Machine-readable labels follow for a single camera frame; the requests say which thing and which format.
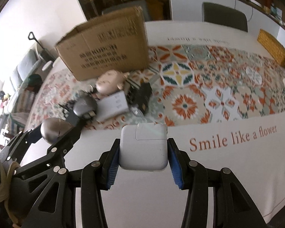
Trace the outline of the silver oval case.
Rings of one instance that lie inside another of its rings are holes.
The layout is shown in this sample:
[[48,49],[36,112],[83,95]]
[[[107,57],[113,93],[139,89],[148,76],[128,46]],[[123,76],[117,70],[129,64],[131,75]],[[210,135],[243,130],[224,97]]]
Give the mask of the silver oval case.
[[50,117],[45,119],[40,127],[42,138],[48,144],[54,144],[73,126],[61,118]]

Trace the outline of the grey triangular earbud case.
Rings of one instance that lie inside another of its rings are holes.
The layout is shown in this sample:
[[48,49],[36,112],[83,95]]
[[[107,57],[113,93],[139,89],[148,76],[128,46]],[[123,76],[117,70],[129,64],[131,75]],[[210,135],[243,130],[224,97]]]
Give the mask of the grey triangular earbud case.
[[91,96],[80,97],[73,106],[74,114],[79,118],[92,118],[97,115],[98,105]]

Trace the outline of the white square power adapter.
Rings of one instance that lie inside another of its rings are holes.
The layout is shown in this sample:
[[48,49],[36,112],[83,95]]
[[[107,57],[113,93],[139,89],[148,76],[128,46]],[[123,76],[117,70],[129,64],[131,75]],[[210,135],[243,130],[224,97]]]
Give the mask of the white square power adapter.
[[168,165],[167,126],[155,123],[124,126],[119,165],[125,170],[164,170]]

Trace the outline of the black power adapter with cable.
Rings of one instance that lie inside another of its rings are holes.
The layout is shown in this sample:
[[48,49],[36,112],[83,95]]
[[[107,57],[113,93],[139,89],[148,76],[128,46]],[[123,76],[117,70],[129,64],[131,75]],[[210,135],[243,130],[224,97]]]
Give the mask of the black power adapter with cable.
[[58,104],[58,105],[59,107],[63,109],[63,115],[66,119],[66,122],[82,130],[85,126],[85,121],[82,118],[79,118],[74,113],[73,108],[74,108],[75,103],[76,103],[76,100],[68,100],[65,104]]

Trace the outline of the grey sofa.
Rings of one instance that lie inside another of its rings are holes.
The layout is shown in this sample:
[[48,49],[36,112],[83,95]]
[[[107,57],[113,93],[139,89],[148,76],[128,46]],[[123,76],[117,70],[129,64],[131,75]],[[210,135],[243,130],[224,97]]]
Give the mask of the grey sofa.
[[41,58],[39,58],[36,52],[32,49],[29,49],[24,58],[13,70],[9,76],[9,95],[14,94],[18,91],[22,83],[27,79],[27,77],[36,73],[40,69],[42,64]]

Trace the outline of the white cylindrical air purifier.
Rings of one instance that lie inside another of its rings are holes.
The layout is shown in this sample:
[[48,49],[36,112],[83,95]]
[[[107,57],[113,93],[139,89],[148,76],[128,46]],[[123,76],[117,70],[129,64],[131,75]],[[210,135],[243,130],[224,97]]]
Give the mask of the white cylindrical air purifier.
[[53,61],[48,61],[43,67],[42,71],[50,71],[52,69]]

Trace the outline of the upright vacuum cleaner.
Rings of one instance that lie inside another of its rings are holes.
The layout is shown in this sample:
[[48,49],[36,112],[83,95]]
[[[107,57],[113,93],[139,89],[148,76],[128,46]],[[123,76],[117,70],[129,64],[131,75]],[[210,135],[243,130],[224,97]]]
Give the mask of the upright vacuum cleaner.
[[40,56],[41,59],[43,59],[45,62],[49,62],[49,61],[52,61],[54,62],[55,61],[55,58],[54,56],[51,54],[51,52],[49,52],[47,50],[47,48],[44,48],[42,46],[42,44],[36,39],[34,33],[31,31],[29,32],[29,35],[28,35],[28,39],[29,40],[34,40],[37,44],[37,53],[38,55]]

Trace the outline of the white rectangular power strip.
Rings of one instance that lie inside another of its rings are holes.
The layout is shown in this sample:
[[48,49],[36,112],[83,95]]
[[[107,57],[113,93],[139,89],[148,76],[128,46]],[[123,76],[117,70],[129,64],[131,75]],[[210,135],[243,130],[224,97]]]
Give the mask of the white rectangular power strip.
[[126,113],[129,111],[126,95],[123,91],[114,93],[108,97],[105,97],[97,102],[98,111],[96,120],[98,122],[106,121],[117,115]]

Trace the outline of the pink round device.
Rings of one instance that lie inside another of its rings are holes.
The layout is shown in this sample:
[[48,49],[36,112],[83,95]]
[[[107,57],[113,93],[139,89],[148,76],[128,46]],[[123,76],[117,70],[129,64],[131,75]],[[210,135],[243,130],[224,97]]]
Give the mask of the pink round device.
[[129,72],[123,73],[117,70],[108,70],[96,81],[96,89],[102,95],[111,95],[122,91]]

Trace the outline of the patterned table runner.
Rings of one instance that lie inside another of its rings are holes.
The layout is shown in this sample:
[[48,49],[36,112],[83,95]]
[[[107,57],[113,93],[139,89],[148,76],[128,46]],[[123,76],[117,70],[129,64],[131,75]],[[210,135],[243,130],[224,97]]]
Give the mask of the patterned table runner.
[[285,71],[273,59],[211,45],[161,45],[149,49],[149,67],[127,83],[152,88],[145,116],[127,112],[93,121],[90,130],[136,123],[168,126],[244,120],[285,112]]

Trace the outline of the black rectangular charger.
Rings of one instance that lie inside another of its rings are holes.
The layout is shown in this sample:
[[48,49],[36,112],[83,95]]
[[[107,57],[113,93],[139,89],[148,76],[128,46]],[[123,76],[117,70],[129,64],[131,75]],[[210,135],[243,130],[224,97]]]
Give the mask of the black rectangular charger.
[[143,117],[148,111],[152,88],[149,82],[144,82],[134,92],[134,98],[129,103],[129,108],[135,116]]

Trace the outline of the brown cardboard box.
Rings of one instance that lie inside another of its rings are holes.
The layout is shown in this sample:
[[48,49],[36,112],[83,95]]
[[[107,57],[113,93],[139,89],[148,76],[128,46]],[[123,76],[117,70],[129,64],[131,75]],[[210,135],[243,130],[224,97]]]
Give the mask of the brown cardboard box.
[[125,73],[148,68],[143,10],[128,7],[79,24],[55,49],[78,81],[97,78],[108,70]]

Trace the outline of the woven wicker tissue box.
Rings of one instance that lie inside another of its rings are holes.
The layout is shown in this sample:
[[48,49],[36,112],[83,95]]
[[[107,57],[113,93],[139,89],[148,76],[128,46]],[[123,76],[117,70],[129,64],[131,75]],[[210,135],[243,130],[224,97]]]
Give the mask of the woven wicker tissue box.
[[285,48],[267,31],[260,29],[257,41],[268,51],[273,59],[285,68]]

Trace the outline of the right dark dining chair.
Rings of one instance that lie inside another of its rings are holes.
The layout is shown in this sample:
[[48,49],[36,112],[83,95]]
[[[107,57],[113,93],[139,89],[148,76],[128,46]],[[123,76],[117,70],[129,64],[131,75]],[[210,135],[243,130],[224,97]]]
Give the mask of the right dark dining chair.
[[202,3],[203,22],[235,28],[248,32],[247,19],[243,12],[220,4]]

